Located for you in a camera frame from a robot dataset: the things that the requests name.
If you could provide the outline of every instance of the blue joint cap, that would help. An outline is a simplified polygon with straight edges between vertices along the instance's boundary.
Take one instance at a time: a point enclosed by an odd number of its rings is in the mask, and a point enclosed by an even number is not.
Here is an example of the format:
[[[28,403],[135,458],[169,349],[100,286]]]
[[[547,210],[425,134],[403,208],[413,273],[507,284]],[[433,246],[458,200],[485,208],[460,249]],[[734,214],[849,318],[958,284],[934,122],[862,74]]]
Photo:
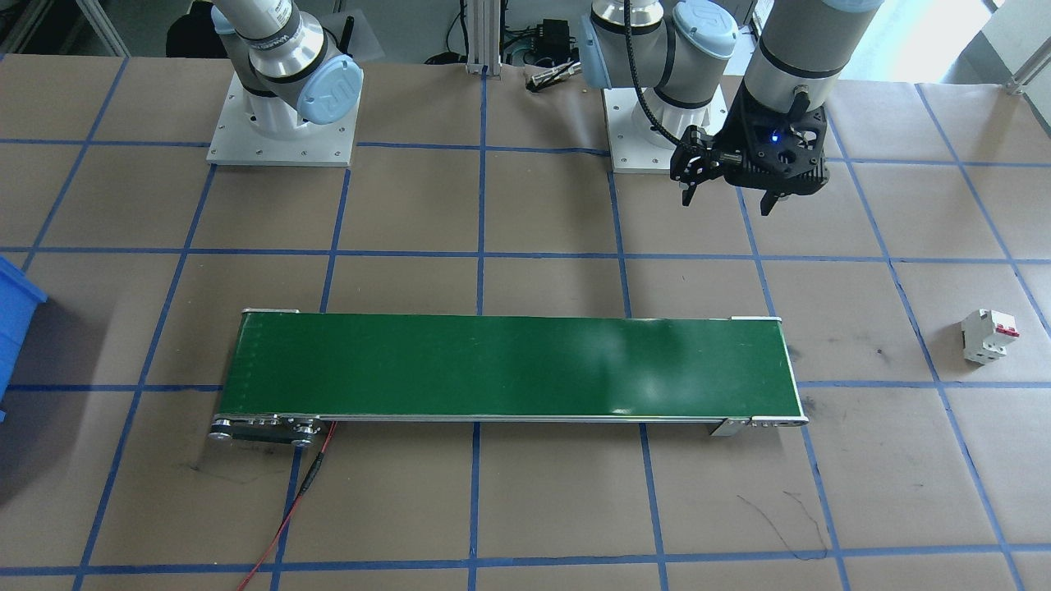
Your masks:
[[[226,20],[226,16],[219,11],[219,6],[211,7],[211,23],[215,25],[215,33],[220,35],[233,35],[233,25]]]
[[[295,110],[318,125],[338,121],[357,104],[364,79],[362,68],[350,56],[332,58],[310,75]]]
[[[675,5],[672,18],[679,33],[698,49],[719,60],[734,55],[737,21],[722,6],[708,0],[685,0]]]
[[[844,13],[868,13],[883,5],[883,0],[822,0],[822,2]]]

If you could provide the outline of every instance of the black wire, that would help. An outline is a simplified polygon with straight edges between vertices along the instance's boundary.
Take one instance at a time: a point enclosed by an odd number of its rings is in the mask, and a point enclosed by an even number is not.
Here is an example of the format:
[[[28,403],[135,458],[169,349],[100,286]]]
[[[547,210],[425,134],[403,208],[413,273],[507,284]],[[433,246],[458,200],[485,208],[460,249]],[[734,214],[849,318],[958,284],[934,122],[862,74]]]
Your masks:
[[[456,15],[455,17],[453,17],[453,20],[451,20],[449,22],[449,30],[446,32],[446,50],[449,52],[449,53],[452,53],[452,47],[449,46],[449,36],[452,34],[453,27],[456,26],[456,19],[458,19],[458,18],[459,18],[459,14]]]
[[[635,69],[635,48],[632,46],[632,0],[624,0],[624,43],[627,45],[627,68],[632,73],[632,84],[635,86],[635,95],[639,98],[639,106],[642,107],[642,113],[645,114],[646,119],[653,125],[653,130],[663,136],[664,139],[673,144],[688,150],[688,145],[679,141],[679,138],[673,136],[671,131],[660,124],[660,121],[657,121],[657,117],[650,110],[646,100],[642,98],[642,87],[639,85],[639,73]]]
[[[471,55],[471,46],[467,42],[467,0],[460,0],[460,29],[463,30],[463,55]]]

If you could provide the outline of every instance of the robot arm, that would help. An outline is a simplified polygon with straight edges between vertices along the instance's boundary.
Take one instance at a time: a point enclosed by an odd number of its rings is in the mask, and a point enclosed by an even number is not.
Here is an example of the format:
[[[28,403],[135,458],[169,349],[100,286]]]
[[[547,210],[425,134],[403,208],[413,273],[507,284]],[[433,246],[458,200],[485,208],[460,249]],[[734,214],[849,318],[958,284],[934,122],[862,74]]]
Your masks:
[[[292,0],[215,0],[212,20],[242,86],[277,97],[314,124],[339,120],[357,102],[362,69],[317,19]]]
[[[763,189],[769,215],[790,195],[828,182],[825,100],[883,0],[778,0],[748,62],[726,124],[712,137],[687,129],[671,176],[688,205],[698,183],[725,177]],[[727,155],[740,163],[721,161]]]
[[[765,190],[766,216],[828,182],[823,105],[882,3],[778,0],[721,130],[706,106],[737,26],[707,0],[684,0],[671,17],[658,0],[594,0],[581,61],[593,86],[636,89],[650,141],[675,148],[669,172],[683,205],[698,184],[724,177]]]

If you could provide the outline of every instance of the circuit breaker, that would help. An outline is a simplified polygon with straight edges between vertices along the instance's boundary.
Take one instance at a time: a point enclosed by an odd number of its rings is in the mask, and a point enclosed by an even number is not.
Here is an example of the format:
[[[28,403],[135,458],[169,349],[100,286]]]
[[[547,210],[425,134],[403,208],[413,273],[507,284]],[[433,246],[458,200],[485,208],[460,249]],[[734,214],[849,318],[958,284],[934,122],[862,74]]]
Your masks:
[[[995,310],[974,310],[962,325],[964,356],[982,365],[1005,356],[1007,346],[1019,335],[1014,317]]]

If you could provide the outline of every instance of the red wire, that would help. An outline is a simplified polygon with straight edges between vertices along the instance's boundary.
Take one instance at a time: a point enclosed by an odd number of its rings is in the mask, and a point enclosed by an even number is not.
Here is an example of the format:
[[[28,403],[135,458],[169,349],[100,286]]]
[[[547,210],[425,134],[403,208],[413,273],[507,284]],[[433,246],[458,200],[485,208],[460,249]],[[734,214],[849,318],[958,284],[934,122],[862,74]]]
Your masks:
[[[329,432],[327,435],[325,435],[325,443],[322,444],[322,450],[318,452],[320,454],[325,453],[325,450],[328,449],[328,444],[330,441],[332,441],[332,433],[334,432],[335,432],[335,423],[332,423],[331,425],[329,425]],[[270,552],[273,552],[273,547],[277,545],[277,541],[281,538],[282,532],[284,532],[285,528],[288,527],[288,522],[292,519],[292,514],[295,513],[295,508],[300,506],[300,501],[302,500],[303,500],[303,493],[296,494],[295,498],[292,500],[292,506],[288,508],[288,513],[285,514],[284,521],[281,522],[281,527],[277,528],[277,533],[273,534],[273,539],[270,541],[270,546],[268,546],[266,552],[263,552],[263,555],[260,556],[259,562],[255,563],[255,566],[252,567],[252,570],[248,571],[248,574],[245,575],[245,578],[241,580],[241,585],[238,586],[238,591],[245,590],[245,587],[248,586],[248,583],[252,579],[253,576],[255,576],[255,573],[259,572],[260,568],[263,566],[263,563],[266,562],[267,556],[270,555]]]

